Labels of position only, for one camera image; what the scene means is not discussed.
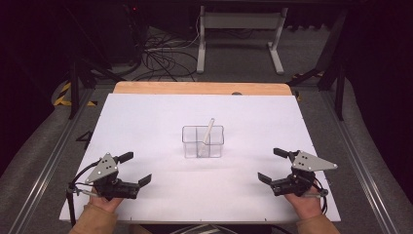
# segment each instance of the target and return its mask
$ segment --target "metal rail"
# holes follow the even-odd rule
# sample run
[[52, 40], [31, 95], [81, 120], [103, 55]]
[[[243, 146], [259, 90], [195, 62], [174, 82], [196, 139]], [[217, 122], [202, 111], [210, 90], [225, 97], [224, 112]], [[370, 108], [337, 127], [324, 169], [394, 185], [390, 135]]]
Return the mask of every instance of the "metal rail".
[[36, 210], [37, 205], [40, 202], [40, 199], [43, 196], [46, 188], [48, 187], [49, 181], [51, 180], [55, 169], [60, 161], [64, 147], [67, 144], [69, 137], [74, 130], [76, 123], [79, 120], [83, 110], [88, 104], [88, 101], [94, 91], [92, 89], [86, 90], [82, 95], [80, 109], [73, 117], [72, 120], [68, 120], [64, 126], [63, 132], [61, 133], [60, 138], [57, 141], [57, 144], [52, 151], [51, 156], [49, 157], [48, 162], [40, 173], [39, 177], [36, 179], [30, 194], [28, 195], [24, 205], [22, 206], [15, 222], [12, 225], [12, 228], [9, 231], [9, 234], [19, 234], [24, 233], [25, 228], [27, 227], [28, 222], [33, 216], [34, 211]]
[[320, 92], [321, 97], [328, 107], [328, 111], [343, 138], [346, 147], [348, 149], [349, 160], [355, 169], [358, 180], [360, 181], [361, 187], [364, 190], [365, 196], [379, 221], [380, 227], [383, 233], [398, 234], [398, 230], [395, 228], [394, 223], [386, 209], [382, 195], [374, 182], [373, 177], [364, 165], [361, 158], [358, 156], [356, 147], [350, 137], [349, 130], [347, 129], [346, 123], [340, 121], [334, 111], [334, 100], [328, 92]]

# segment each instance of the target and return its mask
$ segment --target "human hand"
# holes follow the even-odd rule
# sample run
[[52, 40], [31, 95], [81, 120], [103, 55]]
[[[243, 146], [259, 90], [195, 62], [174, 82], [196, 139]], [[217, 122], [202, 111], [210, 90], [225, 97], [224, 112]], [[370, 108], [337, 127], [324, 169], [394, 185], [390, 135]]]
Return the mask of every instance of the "human hand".
[[[309, 193], [318, 193], [312, 186]], [[295, 194], [285, 194], [285, 199], [292, 205], [301, 220], [321, 215], [321, 201], [316, 197], [297, 197]]]
[[90, 204], [97, 206], [109, 213], [115, 213], [116, 209], [119, 207], [122, 201], [124, 201], [123, 198], [113, 198], [112, 200], [108, 201], [105, 197], [95, 197], [95, 196], [90, 196], [90, 199], [89, 199]]

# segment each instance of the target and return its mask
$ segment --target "robotic arm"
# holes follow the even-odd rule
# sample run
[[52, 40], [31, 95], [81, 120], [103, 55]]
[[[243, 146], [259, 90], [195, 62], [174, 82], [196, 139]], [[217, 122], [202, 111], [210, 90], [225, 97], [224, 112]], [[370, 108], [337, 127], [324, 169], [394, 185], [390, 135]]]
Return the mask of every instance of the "robotic arm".
[[[336, 164], [300, 150], [287, 152], [279, 148], [274, 148], [274, 154], [283, 158], [289, 158], [292, 164], [292, 173], [288, 175], [287, 178], [272, 180], [270, 177], [258, 173], [258, 179], [270, 185], [274, 195], [280, 196], [294, 193], [298, 197], [325, 197], [328, 194], [327, 189], [319, 188], [314, 184], [316, 179], [314, 172], [337, 169]], [[319, 193], [308, 193], [307, 191], [312, 186], [315, 186]]]
[[[113, 198], [129, 198], [136, 199], [139, 189], [151, 181], [152, 175], [147, 175], [138, 181], [138, 183], [123, 182], [118, 178], [118, 163], [125, 163], [133, 158], [133, 152], [128, 152], [121, 156], [112, 157], [110, 153], [99, 159], [99, 161], [88, 165], [74, 179], [69, 182], [66, 189], [66, 198], [69, 205], [70, 220], [72, 226], [76, 224], [74, 213], [73, 193], [79, 195], [79, 192], [90, 196], [105, 197], [107, 200]], [[97, 193], [79, 189], [76, 181], [88, 169], [95, 167], [92, 173], [86, 179], [85, 185], [93, 186]]]
[[123, 182], [119, 179], [118, 162], [122, 164], [132, 158], [132, 152], [119, 157], [112, 157], [107, 153], [86, 179], [86, 184], [93, 185], [97, 196], [105, 197], [109, 201], [115, 197], [136, 199], [139, 189], [151, 181], [152, 175], [142, 178], [138, 183]]

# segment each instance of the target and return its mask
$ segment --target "black cable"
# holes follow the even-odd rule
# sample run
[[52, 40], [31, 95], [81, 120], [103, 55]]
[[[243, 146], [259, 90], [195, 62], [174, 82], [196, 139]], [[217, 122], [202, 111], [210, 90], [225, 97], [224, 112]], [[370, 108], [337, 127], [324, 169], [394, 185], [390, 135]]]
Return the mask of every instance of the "black cable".
[[[317, 183], [319, 184], [319, 186], [316, 185], [315, 183], [313, 183], [313, 186], [317, 189], [318, 192], [322, 191], [322, 190], [324, 189], [324, 188], [322, 187], [322, 184], [319, 182], [319, 180], [318, 180], [316, 177], [314, 177], [314, 179], [317, 181]], [[323, 200], [323, 203], [322, 203], [321, 211], [322, 211], [323, 214], [326, 214], [326, 213], [327, 213], [327, 210], [328, 210], [327, 197], [326, 197], [326, 196], [323, 196], [323, 197], [322, 197], [322, 200]]]
[[[166, 55], [166, 51], [168, 52], [168, 49], [161, 49], [160, 52], [150, 52], [150, 51], [146, 51], [145, 55], [146, 58], [143, 58], [142, 63], [150, 70], [148, 72], [142, 73], [140, 75], [138, 75], [137, 77], [134, 77], [132, 80], [134, 81], [138, 81], [138, 80], [142, 80], [142, 79], [151, 79], [153, 78], [156, 74], [155, 72], [158, 71], [165, 71], [162, 74], [158, 74], [158, 76], [160, 76], [159, 78], [162, 78], [165, 75], [168, 75], [170, 78], [172, 78], [174, 81], [177, 81], [175, 79], [175, 77], [185, 77], [185, 76], [190, 76], [191, 79], [193, 81], [194, 77], [192, 76], [197, 70], [196, 68], [194, 68], [192, 71], [190, 71], [187, 67], [185, 67], [184, 65], [178, 63], [175, 61], [175, 59], [172, 57], [173, 54], [181, 54], [181, 55], [185, 55], [191, 59], [193, 59], [194, 61], [197, 61], [197, 59], [187, 53], [184, 52], [168, 52], [168, 54], [171, 54], [171, 56], [167, 56]], [[159, 66], [161, 66], [162, 68], [155, 68], [153, 62], [156, 62], [157, 64], [159, 64]], [[184, 74], [173, 74], [171, 71], [175, 68], [175, 67], [182, 67], [183, 69], [186, 70], [186, 73]]]
[[[170, 42], [177, 43], [178, 41], [173, 41], [174, 39], [179, 39], [179, 38], [178, 37], [170, 37], [168, 40], [161, 40], [157, 44], [151, 45], [150, 47], [148, 47], [148, 49], [158, 49], [159, 47], [168, 46], [167, 44], [170, 43]], [[173, 47], [172, 46], [168, 46], [168, 47], [170, 47], [170, 48], [180, 48], [180, 47], [189, 46], [192, 43], [193, 43], [193, 41], [182, 40], [181, 42], [179, 42], [179, 44], [177, 44]]]
[[79, 177], [85, 173], [88, 169], [91, 167], [95, 167], [99, 161], [94, 162], [90, 165], [88, 165], [85, 169], [83, 169], [80, 173], [78, 173], [72, 180], [72, 182], [69, 182], [69, 185], [66, 189], [66, 199], [67, 199], [67, 204], [69, 206], [69, 213], [70, 213], [70, 222], [72, 223], [72, 226], [76, 224], [76, 216], [75, 216], [75, 208], [74, 208], [74, 202], [73, 202], [73, 193], [76, 191], [76, 181], [79, 179]]
[[[175, 39], [180, 39], [180, 37], [166, 34], [166, 33], [158, 33], [151, 35], [148, 40], [148, 43], [152, 43], [150, 45], [146, 45], [147, 49], [158, 49], [159, 47], [165, 46], [167, 43], [172, 42]], [[185, 43], [191, 43], [189, 40], [182, 41], [180, 45], [175, 46], [175, 47], [180, 47], [181, 45], [185, 45]]]
[[[117, 76], [121, 76], [121, 77], [126, 76], [126, 75], [129, 75], [129, 74], [133, 73], [134, 71], [136, 71], [139, 68], [139, 66], [140, 66], [140, 64], [137, 62], [133, 67], [129, 68], [128, 70], [120, 71], [120, 72], [117, 72], [117, 73], [113, 72], [113, 74], [115, 74]], [[96, 77], [99, 80], [110, 79], [110, 78], [108, 78], [107, 76], [104, 76], [104, 75], [99, 75], [99, 74], [94, 74], [94, 73], [92, 73], [92, 74], [94, 75], [94, 77]]]

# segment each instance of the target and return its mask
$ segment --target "person's arm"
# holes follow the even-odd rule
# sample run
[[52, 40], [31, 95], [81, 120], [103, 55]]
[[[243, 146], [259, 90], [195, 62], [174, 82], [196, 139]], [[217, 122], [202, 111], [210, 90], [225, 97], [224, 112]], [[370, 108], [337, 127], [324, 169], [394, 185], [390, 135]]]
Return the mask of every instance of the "person's arm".
[[284, 197], [292, 205], [298, 217], [298, 233], [300, 234], [339, 234], [334, 224], [321, 212], [319, 198], [297, 197], [295, 194], [285, 194]]
[[123, 200], [113, 198], [108, 201], [104, 197], [91, 196], [70, 234], [113, 233], [118, 219], [115, 211]]

